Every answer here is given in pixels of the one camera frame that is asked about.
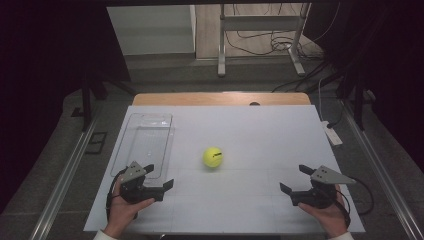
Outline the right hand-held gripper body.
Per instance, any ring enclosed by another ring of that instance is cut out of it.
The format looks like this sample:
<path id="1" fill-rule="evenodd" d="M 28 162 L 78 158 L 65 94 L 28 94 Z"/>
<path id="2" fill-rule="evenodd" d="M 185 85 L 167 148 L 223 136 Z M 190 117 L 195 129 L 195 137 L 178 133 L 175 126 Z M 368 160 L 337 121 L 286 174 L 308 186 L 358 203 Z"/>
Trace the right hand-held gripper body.
<path id="1" fill-rule="evenodd" d="M 318 209 L 328 208 L 337 199 L 336 184 L 355 184 L 356 181 L 346 175 L 336 172 L 324 165 L 310 177 L 311 188 L 307 191 L 292 191 L 292 204 L 297 206 L 304 203 Z"/>

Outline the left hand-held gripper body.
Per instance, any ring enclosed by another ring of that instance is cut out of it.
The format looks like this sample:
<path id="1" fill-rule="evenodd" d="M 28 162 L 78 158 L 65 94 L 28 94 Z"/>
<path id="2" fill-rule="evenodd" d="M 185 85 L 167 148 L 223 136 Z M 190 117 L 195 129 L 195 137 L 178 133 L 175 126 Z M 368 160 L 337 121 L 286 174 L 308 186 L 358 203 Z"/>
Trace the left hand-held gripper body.
<path id="1" fill-rule="evenodd" d="M 153 198 L 162 201 L 164 191 L 162 187 L 147 187 L 144 185 L 146 179 L 144 167 L 133 161 L 120 177 L 120 196 L 130 204 L 137 204 Z"/>

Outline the clear plastic container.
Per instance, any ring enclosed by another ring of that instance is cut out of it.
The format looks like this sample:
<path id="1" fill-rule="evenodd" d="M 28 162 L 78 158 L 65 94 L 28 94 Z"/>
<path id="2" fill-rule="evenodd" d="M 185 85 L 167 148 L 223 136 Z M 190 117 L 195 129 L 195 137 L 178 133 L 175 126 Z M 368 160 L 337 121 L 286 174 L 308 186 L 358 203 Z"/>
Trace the clear plastic container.
<path id="1" fill-rule="evenodd" d="M 168 113 L 131 113 L 124 123 L 113 154 L 111 176 L 137 162 L 141 167 L 153 164 L 145 186 L 161 186 L 167 181 L 173 116 Z"/>

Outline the yellow tennis ball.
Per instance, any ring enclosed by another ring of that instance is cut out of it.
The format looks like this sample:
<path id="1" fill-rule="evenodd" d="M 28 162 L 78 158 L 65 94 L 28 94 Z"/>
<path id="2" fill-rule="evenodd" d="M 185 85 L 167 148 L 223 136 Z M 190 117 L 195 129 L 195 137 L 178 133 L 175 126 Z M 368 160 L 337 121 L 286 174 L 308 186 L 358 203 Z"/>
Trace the yellow tennis ball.
<path id="1" fill-rule="evenodd" d="M 207 167 L 215 168 L 222 163 L 223 153 L 218 147 L 209 147 L 204 151 L 202 160 Z"/>

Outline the person's left hand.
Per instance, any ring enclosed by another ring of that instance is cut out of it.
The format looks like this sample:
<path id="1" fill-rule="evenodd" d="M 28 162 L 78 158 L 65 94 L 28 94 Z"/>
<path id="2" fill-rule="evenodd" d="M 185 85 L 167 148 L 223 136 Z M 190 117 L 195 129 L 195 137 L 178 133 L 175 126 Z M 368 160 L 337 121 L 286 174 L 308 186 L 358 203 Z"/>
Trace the person's left hand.
<path id="1" fill-rule="evenodd" d="M 114 187 L 112 196 L 109 220 L 102 232 L 111 238 L 118 239 L 133 221 L 135 215 L 152 205 L 155 200 L 151 198 L 137 204 L 129 204 L 120 196 L 120 183 Z"/>

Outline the person's right hand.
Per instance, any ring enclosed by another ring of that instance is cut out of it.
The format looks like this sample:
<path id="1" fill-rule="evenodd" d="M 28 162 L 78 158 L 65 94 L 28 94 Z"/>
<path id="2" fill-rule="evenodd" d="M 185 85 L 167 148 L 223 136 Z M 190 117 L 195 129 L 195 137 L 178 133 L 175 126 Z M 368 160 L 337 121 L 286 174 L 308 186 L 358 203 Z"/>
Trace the person's right hand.
<path id="1" fill-rule="evenodd" d="M 336 206 L 331 205 L 325 209 L 317 209 L 310 205 L 299 203 L 298 207 L 313 216 L 327 234 L 327 239 L 348 232 L 343 212 Z"/>

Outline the white power strip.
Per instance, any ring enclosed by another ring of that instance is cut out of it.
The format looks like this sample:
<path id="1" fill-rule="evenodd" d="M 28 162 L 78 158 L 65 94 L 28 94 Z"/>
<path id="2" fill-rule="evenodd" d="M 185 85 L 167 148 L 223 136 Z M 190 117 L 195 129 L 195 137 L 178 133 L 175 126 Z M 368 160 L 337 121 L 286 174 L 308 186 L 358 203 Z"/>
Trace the white power strip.
<path id="1" fill-rule="evenodd" d="M 323 121 L 322 127 L 331 145 L 338 146 L 343 144 L 343 141 L 336 131 L 333 128 L 330 128 L 330 123 L 328 121 Z"/>

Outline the white table cover board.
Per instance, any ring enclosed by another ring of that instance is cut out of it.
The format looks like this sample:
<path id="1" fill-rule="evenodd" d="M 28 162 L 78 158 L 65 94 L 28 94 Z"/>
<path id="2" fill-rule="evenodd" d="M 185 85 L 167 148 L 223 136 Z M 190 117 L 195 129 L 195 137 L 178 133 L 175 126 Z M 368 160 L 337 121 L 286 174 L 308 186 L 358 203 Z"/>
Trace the white table cover board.
<path id="1" fill-rule="evenodd" d="M 136 233 L 306 234 L 318 222 L 292 205 L 279 183 L 307 190 L 299 165 L 339 168 L 317 111 L 303 106 L 131 106 L 131 113 L 168 113 L 173 137 L 163 201 L 139 213 Z M 222 163 L 207 167 L 218 147 Z"/>

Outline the black metal stand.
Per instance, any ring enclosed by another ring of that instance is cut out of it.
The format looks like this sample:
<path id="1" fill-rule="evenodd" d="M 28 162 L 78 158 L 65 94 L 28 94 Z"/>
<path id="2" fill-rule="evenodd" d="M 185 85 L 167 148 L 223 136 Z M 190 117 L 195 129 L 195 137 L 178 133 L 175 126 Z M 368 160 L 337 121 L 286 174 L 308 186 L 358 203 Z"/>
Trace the black metal stand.
<path id="1" fill-rule="evenodd" d="M 353 105 L 353 119 L 360 130 L 364 130 L 363 125 L 363 105 L 367 102 L 364 93 L 367 90 L 365 78 L 358 68 L 347 70 L 341 83 L 336 89 L 338 99 L 346 101 L 353 95 L 351 104 Z"/>
<path id="2" fill-rule="evenodd" d="M 106 74 L 104 71 L 95 69 L 90 73 L 85 73 L 81 80 L 82 107 L 76 107 L 72 112 L 72 117 L 83 118 L 83 132 L 88 130 L 89 125 L 93 120 L 91 96 L 94 96 L 94 98 L 97 100 L 106 100 L 108 97 L 108 92 L 104 85 L 105 82 L 112 84 L 113 86 L 123 90 L 131 96 L 137 95 L 135 89 L 127 86 L 121 81 L 115 80 L 112 76 Z"/>

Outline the wooden table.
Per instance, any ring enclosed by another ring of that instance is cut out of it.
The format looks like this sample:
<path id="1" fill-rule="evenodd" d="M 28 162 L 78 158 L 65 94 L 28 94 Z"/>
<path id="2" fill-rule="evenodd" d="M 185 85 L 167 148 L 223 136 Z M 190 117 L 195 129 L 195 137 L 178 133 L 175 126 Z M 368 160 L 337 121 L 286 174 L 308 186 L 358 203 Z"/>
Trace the wooden table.
<path id="1" fill-rule="evenodd" d="M 249 106 L 258 102 L 260 106 L 310 105 L 305 93 L 265 92 L 187 92 L 187 93 L 142 93 L 133 99 L 133 106 Z"/>

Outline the dark curtain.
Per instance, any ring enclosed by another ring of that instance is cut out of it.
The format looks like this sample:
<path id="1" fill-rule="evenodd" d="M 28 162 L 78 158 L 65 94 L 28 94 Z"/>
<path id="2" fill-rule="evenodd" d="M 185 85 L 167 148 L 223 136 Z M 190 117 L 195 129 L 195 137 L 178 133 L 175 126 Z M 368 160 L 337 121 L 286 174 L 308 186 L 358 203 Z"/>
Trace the dark curtain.
<path id="1" fill-rule="evenodd" d="M 37 161 L 64 98 L 128 81 L 106 6 L 90 0 L 0 0 L 0 213 Z"/>
<path id="2" fill-rule="evenodd" d="M 347 82 L 361 81 L 379 120 L 424 172 L 424 0 L 323 0 L 304 35 Z"/>

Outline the white cabinet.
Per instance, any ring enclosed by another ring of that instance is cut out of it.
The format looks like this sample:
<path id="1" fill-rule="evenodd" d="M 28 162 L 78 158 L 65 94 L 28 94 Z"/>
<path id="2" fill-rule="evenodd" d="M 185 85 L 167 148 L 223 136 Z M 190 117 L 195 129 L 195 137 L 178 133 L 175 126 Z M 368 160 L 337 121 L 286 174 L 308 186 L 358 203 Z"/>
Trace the white cabinet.
<path id="1" fill-rule="evenodd" d="M 124 55 L 194 53 L 190 5 L 108 7 Z"/>

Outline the aluminium rail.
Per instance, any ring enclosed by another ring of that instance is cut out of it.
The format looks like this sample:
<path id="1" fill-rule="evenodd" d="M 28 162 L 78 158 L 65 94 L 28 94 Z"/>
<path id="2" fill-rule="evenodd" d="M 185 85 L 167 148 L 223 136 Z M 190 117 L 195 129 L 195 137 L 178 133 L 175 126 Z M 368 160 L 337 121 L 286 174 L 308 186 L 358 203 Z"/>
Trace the aluminium rail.
<path id="1" fill-rule="evenodd" d="M 345 118 L 349 122 L 354 135 L 363 149 L 373 172 L 375 173 L 385 195 L 394 209 L 397 218 L 407 234 L 408 239 L 424 240 L 424 231 L 418 226 L 418 221 L 413 215 L 412 210 L 407 205 L 406 200 L 403 198 L 400 191 L 395 186 L 394 181 L 389 176 L 386 168 L 383 166 L 383 163 L 366 135 L 366 132 L 361 130 L 354 120 L 352 108 L 344 101 L 339 101 L 339 103 L 342 105 Z"/>
<path id="2" fill-rule="evenodd" d="M 46 240 L 53 226 L 54 220 L 64 201 L 69 186 L 73 180 L 75 172 L 84 155 L 88 142 L 95 130 L 98 122 L 98 116 L 95 116 L 85 130 L 80 134 L 78 142 L 74 147 L 69 159 L 67 160 L 53 191 L 38 218 L 37 223 L 29 237 L 29 240 Z"/>

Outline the white metal desk frame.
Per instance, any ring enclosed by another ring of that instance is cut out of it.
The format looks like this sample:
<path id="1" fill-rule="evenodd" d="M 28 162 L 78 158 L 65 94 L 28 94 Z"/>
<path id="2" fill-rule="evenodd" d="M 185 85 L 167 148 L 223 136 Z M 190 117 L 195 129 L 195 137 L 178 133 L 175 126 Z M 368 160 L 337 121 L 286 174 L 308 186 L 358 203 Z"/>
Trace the white metal desk frame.
<path id="1" fill-rule="evenodd" d="M 295 35 L 287 52 L 297 74 L 299 76 L 305 76 L 306 72 L 299 60 L 297 46 L 303 33 L 309 7 L 309 3 L 303 3 L 303 7 L 301 8 L 298 16 L 230 16 L 225 14 L 224 4 L 221 4 L 218 76 L 224 77 L 226 74 L 224 35 L 227 31 L 294 31 Z"/>

